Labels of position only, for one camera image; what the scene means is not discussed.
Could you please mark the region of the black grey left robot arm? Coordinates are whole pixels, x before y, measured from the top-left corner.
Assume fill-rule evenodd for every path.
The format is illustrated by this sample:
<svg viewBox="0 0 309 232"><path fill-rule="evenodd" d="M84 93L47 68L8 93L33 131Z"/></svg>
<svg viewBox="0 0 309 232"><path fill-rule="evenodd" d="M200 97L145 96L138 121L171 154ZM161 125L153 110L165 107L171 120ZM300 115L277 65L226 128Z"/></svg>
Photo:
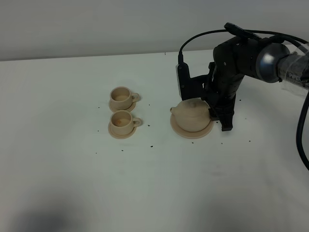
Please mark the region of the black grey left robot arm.
<svg viewBox="0 0 309 232"><path fill-rule="evenodd" d="M245 76L266 83L291 79L299 85L309 84L308 50L296 44L302 54L291 53L283 45L286 39L286 36L263 39L236 36L215 47L215 68L205 97L213 120L219 120L226 129L231 128L236 92Z"/></svg>

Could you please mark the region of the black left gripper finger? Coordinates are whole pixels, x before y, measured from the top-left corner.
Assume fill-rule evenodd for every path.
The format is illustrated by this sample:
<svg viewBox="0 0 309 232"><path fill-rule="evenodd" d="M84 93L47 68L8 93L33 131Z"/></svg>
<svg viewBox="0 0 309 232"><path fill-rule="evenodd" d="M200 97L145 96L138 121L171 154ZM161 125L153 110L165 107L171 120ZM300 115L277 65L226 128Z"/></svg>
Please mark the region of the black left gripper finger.
<svg viewBox="0 0 309 232"><path fill-rule="evenodd" d="M216 104L216 115L221 122L222 131L231 131L233 129L235 101L236 93L219 99Z"/></svg>
<svg viewBox="0 0 309 232"><path fill-rule="evenodd" d="M219 120L218 116L216 115L216 111L214 109L218 101L218 95L208 94L206 97L204 97L204 101L209 106L209 114L210 114L211 121Z"/></svg>

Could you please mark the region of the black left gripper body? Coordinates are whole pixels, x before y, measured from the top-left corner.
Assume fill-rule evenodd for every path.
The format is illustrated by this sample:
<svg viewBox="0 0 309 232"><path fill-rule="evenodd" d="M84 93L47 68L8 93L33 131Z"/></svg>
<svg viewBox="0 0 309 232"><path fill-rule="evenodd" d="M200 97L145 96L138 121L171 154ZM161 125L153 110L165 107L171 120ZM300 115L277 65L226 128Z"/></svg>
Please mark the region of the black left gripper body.
<svg viewBox="0 0 309 232"><path fill-rule="evenodd" d="M215 69L205 98L209 106L223 106L232 102L243 77L260 79L256 61L261 51L260 37L235 36L213 50Z"/></svg>

